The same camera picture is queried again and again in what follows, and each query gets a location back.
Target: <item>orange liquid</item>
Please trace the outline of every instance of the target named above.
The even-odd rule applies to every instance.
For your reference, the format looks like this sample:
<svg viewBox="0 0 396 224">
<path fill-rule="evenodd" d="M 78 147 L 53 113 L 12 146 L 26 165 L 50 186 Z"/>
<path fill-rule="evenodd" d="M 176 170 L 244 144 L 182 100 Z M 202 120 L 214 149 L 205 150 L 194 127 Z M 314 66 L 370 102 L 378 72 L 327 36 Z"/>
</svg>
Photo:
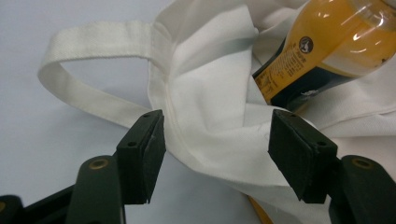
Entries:
<svg viewBox="0 0 396 224">
<path fill-rule="evenodd" d="M 311 0 L 304 7 L 280 55 L 255 78 L 267 103 L 315 66 L 355 77 L 376 69 L 394 54 L 396 27 L 371 24 L 365 19 L 370 8 L 358 9 L 350 1 Z M 380 0 L 372 2 L 371 8 L 390 9 Z M 305 36 L 310 38 L 309 47 L 302 44 Z"/>
</svg>

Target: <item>plastic bottle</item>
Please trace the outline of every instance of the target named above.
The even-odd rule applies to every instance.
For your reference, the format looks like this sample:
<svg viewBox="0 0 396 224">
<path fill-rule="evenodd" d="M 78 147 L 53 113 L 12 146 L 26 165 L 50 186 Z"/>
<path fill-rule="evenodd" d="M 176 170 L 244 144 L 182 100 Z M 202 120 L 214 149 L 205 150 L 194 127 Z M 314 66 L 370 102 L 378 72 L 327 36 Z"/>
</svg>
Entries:
<svg viewBox="0 0 396 224">
<path fill-rule="evenodd" d="M 396 51 L 396 0 L 311 0 L 253 77 L 265 101 L 295 110 L 370 74 Z"/>
</svg>

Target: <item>bottle label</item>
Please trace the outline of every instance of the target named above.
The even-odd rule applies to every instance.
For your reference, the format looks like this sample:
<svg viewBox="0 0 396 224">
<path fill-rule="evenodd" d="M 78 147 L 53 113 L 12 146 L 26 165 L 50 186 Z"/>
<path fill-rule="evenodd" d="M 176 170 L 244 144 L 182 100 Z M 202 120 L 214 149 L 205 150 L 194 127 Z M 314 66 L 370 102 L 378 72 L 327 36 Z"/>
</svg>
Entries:
<svg viewBox="0 0 396 224">
<path fill-rule="evenodd" d="M 284 44 L 285 40 L 276 54 L 253 74 L 269 104 L 295 110 L 320 92 L 354 79 L 324 63 L 317 66 L 307 64 L 305 54 L 309 54 L 314 47 L 309 36 L 301 38 L 298 46 L 293 44 L 284 49 Z M 313 68 L 302 74 L 307 66 Z"/>
</svg>

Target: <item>tote bag handle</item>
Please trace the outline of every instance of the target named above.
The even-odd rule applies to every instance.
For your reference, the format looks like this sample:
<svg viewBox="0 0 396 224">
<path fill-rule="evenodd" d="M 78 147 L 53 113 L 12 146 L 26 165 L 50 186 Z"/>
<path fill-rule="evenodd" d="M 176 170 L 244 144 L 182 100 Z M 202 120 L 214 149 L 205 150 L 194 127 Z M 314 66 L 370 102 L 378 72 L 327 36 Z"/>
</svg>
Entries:
<svg viewBox="0 0 396 224">
<path fill-rule="evenodd" d="M 153 60 L 151 36 L 151 24 L 142 21 L 95 22 L 62 30 L 51 39 L 38 78 L 48 91 L 65 103 L 131 127 L 150 109 L 82 83 L 71 76 L 61 63 L 120 57 Z"/>
</svg>

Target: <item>white tote bag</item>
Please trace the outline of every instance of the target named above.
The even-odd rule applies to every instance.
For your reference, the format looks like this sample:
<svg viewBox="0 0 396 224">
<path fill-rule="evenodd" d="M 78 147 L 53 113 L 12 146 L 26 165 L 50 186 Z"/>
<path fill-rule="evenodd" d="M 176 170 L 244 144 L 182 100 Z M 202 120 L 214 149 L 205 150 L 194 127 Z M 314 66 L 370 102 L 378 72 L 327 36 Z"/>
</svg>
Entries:
<svg viewBox="0 0 396 224">
<path fill-rule="evenodd" d="M 267 153 L 274 108 L 251 74 L 275 52 L 304 3 L 282 2 L 176 0 L 153 23 L 96 22 L 63 30 L 51 39 L 38 77 L 67 104 L 128 128 L 161 109 L 167 150 L 193 171 L 251 195 L 275 223 L 281 216 L 290 223 L 329 223 L 327 205 L 298 202 Z M 90 87 L 61 66 L 117 57 L 149 61 L 152 108 Z M 376 74 L 323 92 L 301 115 L 330 137 L 394 139 L 394 70 L 393 60 Z"/>
</svg>

